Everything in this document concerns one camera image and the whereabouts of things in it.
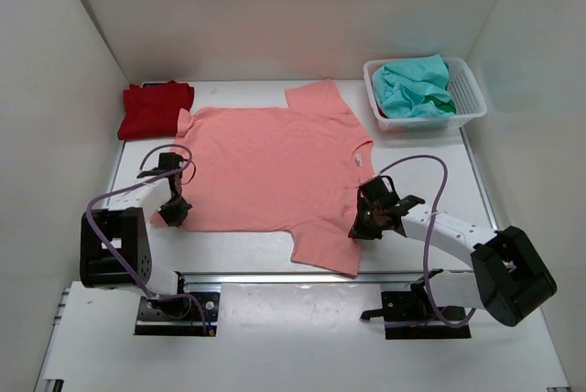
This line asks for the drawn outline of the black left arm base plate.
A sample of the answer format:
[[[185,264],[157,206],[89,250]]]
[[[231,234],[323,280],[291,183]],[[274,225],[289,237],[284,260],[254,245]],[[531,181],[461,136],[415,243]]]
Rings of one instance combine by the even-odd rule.
[[[191,298],[150,300],[142,298],[136,314],[135,335],[214,337],[217,333],[221,293],[191,292],[200,303],[203,315]]]

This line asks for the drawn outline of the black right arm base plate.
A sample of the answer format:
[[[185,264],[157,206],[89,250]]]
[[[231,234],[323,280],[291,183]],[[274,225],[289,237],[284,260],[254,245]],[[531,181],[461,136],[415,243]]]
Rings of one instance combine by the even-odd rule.
[[[423,285],[414,283],[409,290],[381,292],[382,307],[364,310],[361,321],[382,318],[387,340],[464,340],[472,333],[468,324],[451,328],[431,307]]]

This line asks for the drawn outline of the pink t-shirt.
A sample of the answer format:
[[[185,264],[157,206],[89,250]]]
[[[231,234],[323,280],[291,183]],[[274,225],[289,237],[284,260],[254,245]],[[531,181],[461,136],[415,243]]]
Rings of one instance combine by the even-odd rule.
[[[336,84],[286,90],[283,107],[181,111],[176,140],[192,152],[183,197],[188,232],[287,232],[291,260],[349,277],[358,187],[373,174],[373,140]]]

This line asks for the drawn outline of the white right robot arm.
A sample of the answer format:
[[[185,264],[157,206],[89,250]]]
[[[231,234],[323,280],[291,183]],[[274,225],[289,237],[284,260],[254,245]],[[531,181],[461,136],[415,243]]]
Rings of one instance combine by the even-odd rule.
[[[386,187],[363,185],[357,192],[352,239],[374,240],[385,232],[422,242],[467,266],[465,272],[433,270],[410,286],[411,310],[421,319],[445,321],[448,307],[485,310],[504,326],[514,327],[558,291],[558,286],[520,228],[492,230],[440,213],[419,197],[399,198]]]

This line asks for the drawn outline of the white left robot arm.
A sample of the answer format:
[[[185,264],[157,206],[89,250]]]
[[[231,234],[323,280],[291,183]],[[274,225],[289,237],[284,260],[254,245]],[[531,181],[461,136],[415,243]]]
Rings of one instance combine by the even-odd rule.
[[[147,224],[171,210],[168,226],[178,227],[190,205],[182,197],[182,174],[142,172],[130,186],[100,195],[81,218],[80,278],[89,289],[122,289],[158,300],[172,317],[186,314],[191,294],[180,274],[157,264]]]

